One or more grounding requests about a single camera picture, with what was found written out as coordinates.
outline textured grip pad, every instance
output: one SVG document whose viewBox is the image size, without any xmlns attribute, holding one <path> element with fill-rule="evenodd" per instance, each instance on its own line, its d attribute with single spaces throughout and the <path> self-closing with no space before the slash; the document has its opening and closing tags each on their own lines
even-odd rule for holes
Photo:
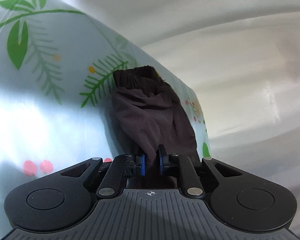
<svg viewBox="0 0 300 240">
<path fill-rule="evenodd" d="M 287 229 L 245 233 L 219 222 L 202 200 L 177 189 L 125 189 L 117 198 L 100 200 L 93 212 L 72 228 L 31 233 L 15 228 L 6 240 L 297 240 Z"/>
</svg>

